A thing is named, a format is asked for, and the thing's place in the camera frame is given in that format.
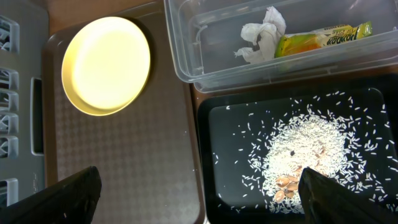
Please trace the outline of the black waste tray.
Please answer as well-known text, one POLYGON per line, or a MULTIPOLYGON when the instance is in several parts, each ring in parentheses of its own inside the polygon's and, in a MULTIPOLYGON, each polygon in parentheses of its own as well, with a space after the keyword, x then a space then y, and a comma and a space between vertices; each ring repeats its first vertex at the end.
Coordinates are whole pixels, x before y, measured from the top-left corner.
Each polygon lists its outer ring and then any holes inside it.
POLYGON ((300 198, 274 202, 264 158, 290 122, 310 115, 345 135, 346 172, 333 180, 397 213, 397 75, 321 80, 212 97, 198 109, 206 213, 211 223, 303 223, 300 198))

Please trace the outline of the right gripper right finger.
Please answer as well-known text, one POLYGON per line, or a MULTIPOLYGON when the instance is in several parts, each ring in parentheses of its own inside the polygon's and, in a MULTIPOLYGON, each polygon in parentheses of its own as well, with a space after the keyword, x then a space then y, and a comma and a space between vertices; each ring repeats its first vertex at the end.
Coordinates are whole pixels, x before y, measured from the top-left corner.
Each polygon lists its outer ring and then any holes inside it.
POLYGON ((397 215, 361 198, 309 167, 301 174, 298 192, 306 223, 397 223, 397 215))

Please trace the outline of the spilled rice pile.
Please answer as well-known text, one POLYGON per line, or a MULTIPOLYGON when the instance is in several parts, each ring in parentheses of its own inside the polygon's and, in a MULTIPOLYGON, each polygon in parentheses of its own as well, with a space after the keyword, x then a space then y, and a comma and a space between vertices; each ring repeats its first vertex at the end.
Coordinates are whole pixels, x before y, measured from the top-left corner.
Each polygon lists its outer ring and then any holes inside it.
POLYGON ((215 194, 232 212, 302 213, 308 167, 397 211, 397 140, 376 89, 217 106, 208 118, 215 194))

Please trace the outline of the grey dishwasher rack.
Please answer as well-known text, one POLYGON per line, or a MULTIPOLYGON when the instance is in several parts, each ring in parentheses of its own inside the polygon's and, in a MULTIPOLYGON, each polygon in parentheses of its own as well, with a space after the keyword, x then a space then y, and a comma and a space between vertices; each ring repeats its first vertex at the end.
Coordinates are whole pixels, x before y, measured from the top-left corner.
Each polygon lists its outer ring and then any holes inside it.
POLYGON ((42 49, 45 9, 1 0, 1 208, 45 187, 42 49))

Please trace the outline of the brown plastic serving tray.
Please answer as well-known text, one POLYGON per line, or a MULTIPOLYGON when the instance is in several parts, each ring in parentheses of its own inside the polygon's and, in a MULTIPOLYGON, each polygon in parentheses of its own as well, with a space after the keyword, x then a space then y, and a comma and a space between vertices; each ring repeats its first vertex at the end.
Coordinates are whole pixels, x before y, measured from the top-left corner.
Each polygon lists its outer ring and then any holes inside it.
POLYGON ((175 74, 164 4, 149 1, 119 15, 144 31, 152 61, 143 92, 115 114, 85 114, 63 90, 63 56, 81 25, 44 46, 45 184, 95 166, 102 190, 94 223, 205 223, 190 88, 175 74))

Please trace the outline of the yellow plate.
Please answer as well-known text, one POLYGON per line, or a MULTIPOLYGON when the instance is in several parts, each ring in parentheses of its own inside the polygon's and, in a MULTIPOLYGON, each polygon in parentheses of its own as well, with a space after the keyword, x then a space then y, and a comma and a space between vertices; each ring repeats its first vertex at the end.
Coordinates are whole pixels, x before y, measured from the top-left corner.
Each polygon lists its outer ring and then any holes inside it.
POLYGON ((62 62, 62 85, 83 113, 107 116, 123 110, 143 91, 151 52, 143 31, 122 17, 104 17, 72 38, 62 62))

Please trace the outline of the white tissue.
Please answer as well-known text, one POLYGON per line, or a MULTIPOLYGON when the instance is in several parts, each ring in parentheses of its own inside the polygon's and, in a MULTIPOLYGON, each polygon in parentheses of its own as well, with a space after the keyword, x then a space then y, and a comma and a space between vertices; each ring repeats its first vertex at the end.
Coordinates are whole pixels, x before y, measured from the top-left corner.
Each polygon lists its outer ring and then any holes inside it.
POLYGON ((241 29, 241 38, 258 46, 259 49, 243 47, 234 52, 234 56, 242 56, 250 64, 273 60, 285 30, 286 23, 282 14, 274 6, 268 7, 262 24, 248 23, 241 29))

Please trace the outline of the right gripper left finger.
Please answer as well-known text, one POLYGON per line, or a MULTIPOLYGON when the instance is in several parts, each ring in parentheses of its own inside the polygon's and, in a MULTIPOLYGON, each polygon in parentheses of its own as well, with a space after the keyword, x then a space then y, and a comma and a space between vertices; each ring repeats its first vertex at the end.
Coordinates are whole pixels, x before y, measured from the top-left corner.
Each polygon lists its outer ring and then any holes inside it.
POLYGON ((91 223, 101 195, 101 177, 87 167, 1 210, 1 223, 91 223))

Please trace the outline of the yellow green snack wrapper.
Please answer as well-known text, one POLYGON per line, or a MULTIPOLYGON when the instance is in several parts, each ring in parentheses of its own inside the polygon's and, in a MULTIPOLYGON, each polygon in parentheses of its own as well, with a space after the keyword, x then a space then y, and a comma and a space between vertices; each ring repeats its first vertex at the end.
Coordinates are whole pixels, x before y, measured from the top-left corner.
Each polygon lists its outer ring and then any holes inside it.
POLYGON ((285 34, 281 37, 275 51, 275 57, 285 57, 315 49, 338 45, 345 42, 372 36, 371 21, 356 27, 341 24, 298 34, 285 34))

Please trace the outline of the clear plastic container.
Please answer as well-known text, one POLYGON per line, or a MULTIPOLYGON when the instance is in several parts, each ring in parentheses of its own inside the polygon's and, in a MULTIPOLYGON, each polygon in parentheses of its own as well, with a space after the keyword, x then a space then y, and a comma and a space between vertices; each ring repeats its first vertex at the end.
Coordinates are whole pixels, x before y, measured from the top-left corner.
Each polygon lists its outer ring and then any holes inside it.
POLYGON ((166 1, 165 16, 179 79, 202 93, 309 79, 397 64, 396 0, 166 1), (371 36, 341 45, 250 64, 237 54, 241 38, 261 23, 268 7, 286 21, 288 34, 370 22, 371 36))

